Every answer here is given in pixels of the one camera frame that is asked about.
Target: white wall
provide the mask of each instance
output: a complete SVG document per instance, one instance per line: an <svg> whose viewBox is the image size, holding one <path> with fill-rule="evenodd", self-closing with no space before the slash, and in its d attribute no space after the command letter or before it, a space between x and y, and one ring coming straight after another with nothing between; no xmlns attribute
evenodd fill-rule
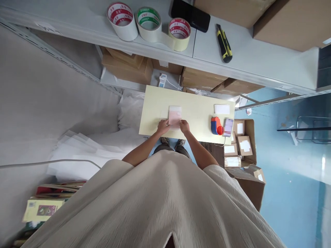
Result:
<svg viewBox="0 0 331 248"><path fill-rule="evenodd" d="M45 161L68 129L117 131L118 96L0 26L0 165ZM0 246L21 223L46 166L0 169Z"/></svg>

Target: yellow table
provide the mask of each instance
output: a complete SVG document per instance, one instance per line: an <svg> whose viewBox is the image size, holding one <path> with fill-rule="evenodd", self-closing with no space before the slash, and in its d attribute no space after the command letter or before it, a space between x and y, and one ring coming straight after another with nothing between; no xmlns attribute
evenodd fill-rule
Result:
<svg viewBox="0 0 331 248"><path fill-rule="evenodd" d="M228 104L230 114L214 114L214 104ZM168 118L169 106L181 106L182 119L188 121L191 133L198 141L229 145L231 137L211 132L211 118L217 116L222 125L224 118L234 119L234 105L235 102L147 85L139 134L152 135L159 121ZM171 129L163 136L185 139L180 129Z"/></svg>

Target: yellow box cutter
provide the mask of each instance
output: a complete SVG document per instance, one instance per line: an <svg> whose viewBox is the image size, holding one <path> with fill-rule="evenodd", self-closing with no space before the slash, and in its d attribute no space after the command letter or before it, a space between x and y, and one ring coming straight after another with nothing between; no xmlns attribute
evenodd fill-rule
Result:
<svg viewBox="0 0 331 248"><path fill-rule="evenodd" d="M216 26L217 26L217 39L221 47L223 61L225 63L229 63L232 59L232 51L230 48L229 41L225 35L225 32L221 29L221 25L216 24Z"/></svg>

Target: smartphone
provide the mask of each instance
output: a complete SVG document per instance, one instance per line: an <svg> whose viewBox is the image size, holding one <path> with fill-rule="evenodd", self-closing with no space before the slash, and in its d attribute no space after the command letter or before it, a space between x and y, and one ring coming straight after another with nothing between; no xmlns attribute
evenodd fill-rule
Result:
<svg viewBox="0 0 331 248"><path fill-rule="evenodd" d="M188 21L192 28L206 33L208 31L210 14L182 0L174 0L171 9L172 18L183 18Z"/></svg>

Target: metal shelf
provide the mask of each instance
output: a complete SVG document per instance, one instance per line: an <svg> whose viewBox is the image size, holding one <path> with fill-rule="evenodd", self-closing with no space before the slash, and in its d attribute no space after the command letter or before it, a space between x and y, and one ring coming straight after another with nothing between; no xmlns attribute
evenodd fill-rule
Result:
<svg viewBox="0 0 331 248"><path fill-rule="evenodd" d="M141 6L155 8L166 27L170 21L170 0L123 0L133 11ZM47 1L3 0L0 15L8 22L42 30L45 22L65 37L102 45L202 71L245 80L295 94L316 92L318 49L301 53L252 39L251 30L212 17L209 31L192 29L184 52L175 52L160 43L148 43L138 36L132 42L120 40L108 19L109 2L92 0ZM229 64L220 60L214 30L220 23L231 42L234 58Z"/></svg>

